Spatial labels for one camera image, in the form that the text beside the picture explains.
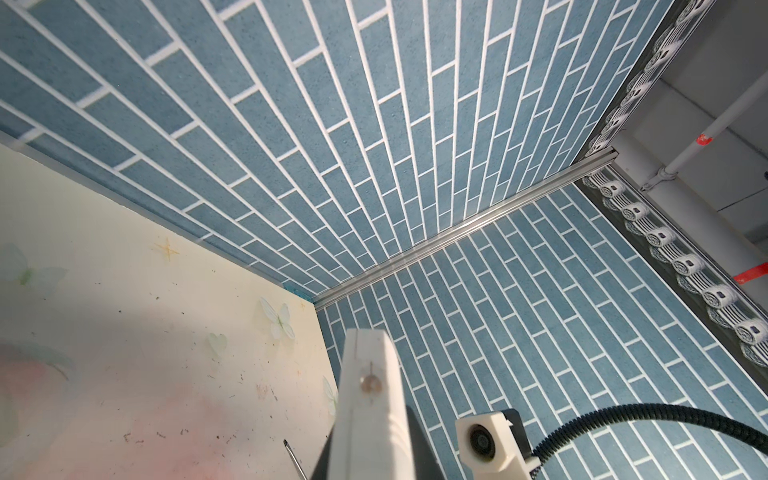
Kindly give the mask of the white ceiling pipe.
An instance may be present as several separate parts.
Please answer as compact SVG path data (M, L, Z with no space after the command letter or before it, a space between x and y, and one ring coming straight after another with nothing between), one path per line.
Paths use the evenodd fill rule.
M715 137L726 130L744 114L753 104L767 93L767 72L764 72L750 85L721 115L704 129L679 155L669 164L662 166L641 186L643 192L654 189L662 182L675 180L682 167L707 147Z

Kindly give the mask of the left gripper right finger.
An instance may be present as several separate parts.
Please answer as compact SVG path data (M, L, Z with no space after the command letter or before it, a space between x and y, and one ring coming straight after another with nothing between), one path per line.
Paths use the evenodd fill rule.
M406 406L406 413L414 460L415 479L444 480L445 477L440 464L417 415L410 406Z

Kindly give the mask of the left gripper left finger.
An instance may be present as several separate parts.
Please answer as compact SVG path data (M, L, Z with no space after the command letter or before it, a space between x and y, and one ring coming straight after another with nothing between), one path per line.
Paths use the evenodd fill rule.
M330 457L330 437L326 438L323 449L310 476L311 480L326 480Z

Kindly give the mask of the orange black screwdriver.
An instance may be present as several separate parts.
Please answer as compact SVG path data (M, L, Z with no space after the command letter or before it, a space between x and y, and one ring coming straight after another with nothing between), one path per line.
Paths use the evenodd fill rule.
M299 478L301 480L308 480L309 477L307 476L306 472L304 471L303 467L301 466L301 464L300 464L296 454L294 453L294 451L293 451L293 449L292 449L292 447L289 444L287 439L283 440L283 445L284 445L284 448L286 449L286 451L288 453L288 456L289 456L291 462L293 463L293 465L294 465L294 467L295 467L295 469L296 469L296 471L297 471L297 473L299 475Z

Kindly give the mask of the white remote control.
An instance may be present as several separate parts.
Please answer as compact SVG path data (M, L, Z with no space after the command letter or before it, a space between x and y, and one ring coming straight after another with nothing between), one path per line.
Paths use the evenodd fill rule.
M346 331L327 477L416 477L399 361L382 330Z

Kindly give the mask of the right aluminium corner post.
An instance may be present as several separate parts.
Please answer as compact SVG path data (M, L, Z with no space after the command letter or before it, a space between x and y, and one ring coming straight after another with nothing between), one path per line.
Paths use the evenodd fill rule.
M548 177L536 185L516 193L510 198L468 217L457 225L440 232L435 237L414 246L412 249L395 255L386 262L366 270L361 275L355 276L352 279L341 283L339 286L319 294L312 300L314 307L315 309L324 308L354 291L383 280L392 274L396 274L398 271L403 270L414 263L420 262L424 258L433 255L448 245L471 235L475 231L483 229L488 224L494 223L500 217L508 215L566 185L573 184L577 180L605 168L614 162L617 157L618 152L613 147L599 150L585 157L582 161L558 172L556 175Z

